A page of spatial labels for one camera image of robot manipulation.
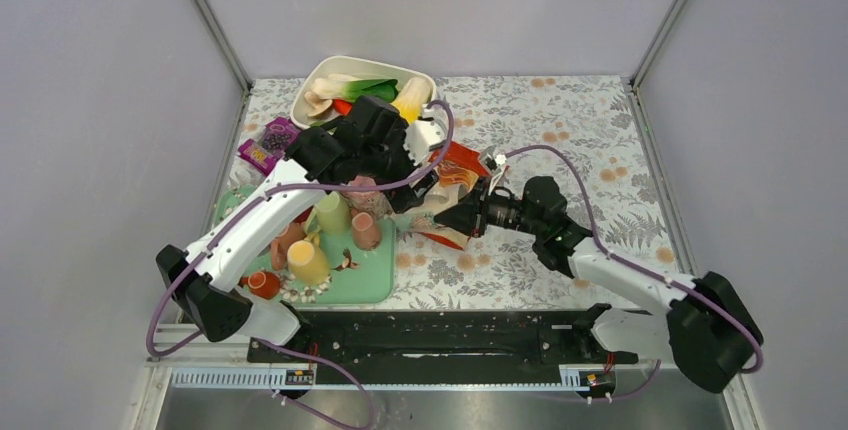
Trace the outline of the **large pink patterned mug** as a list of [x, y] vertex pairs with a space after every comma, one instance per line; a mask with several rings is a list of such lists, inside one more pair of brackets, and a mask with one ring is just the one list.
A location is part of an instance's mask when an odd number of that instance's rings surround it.
[[343, 191], [341, 195], [347, 200], [355, 213], [366, 212], [375, 219], [390, 216], [393, 213], [387, 197], [381, 191]]

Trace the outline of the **light green mug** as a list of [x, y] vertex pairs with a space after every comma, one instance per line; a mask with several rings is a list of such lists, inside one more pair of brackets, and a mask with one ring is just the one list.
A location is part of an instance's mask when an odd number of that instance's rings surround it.
[[332, 192], [314, 206], [315, 220], [321, 232], [329, 235], [342, 235], [351, 228], [351, 213], [346, 200]]

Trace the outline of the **small pink mug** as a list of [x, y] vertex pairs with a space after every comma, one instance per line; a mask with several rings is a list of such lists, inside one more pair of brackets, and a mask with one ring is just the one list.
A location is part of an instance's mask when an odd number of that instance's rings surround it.
[[351, 220], [354, 244], [363, 251], [376, 249], [382, 241], [382, 231], [377, 220], [367, 212], [357, 213]]

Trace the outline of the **cream floral mug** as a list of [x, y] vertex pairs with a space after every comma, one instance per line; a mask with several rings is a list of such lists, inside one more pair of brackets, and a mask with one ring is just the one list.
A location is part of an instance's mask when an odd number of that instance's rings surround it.
[[474, 183], [463, 179], [440, 179], [425, 195], [422, 208], [438, 213], [456, 205], [473, 188]]

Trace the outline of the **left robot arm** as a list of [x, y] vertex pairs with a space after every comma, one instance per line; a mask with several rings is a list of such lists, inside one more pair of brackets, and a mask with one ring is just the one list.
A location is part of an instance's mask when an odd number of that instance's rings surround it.
[[294, 219], [327, 194], [363, 192], [358, 176], [373, 179], [393, 209], [422, 202], [437, 181], [436, 166], [453, 139], [449, 105], [434, 100], [407, 122], [390, 104], [359, 98], [348, 115], [301, 131], [283, 160], [229, 216], [186, 249], [167, 245], [156, 264], [174, 301], [210, 342], [243, 335], [270, 342], [288, 361], [309, 351], [310, 335], [288, 307], [239, 289], [248, 264]]

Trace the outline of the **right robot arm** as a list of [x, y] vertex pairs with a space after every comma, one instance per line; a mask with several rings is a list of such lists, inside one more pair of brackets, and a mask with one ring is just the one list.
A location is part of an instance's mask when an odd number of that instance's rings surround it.
[[636, 304], [636, 312], [604, 310], [575, 332], [573, 346], [583, 360], [597, 362], [610, 351], [668, 360], [711, 393], [763, 364], [763, 335], [728, 279], [715, 272], [663, 276], [603, 249], [593, 231], [568, 215], [550, 176], [528, 180], [521, 196], [480, 181], [434, 220], [472, 238], [492, 226], [531, 235], [546, 268]]

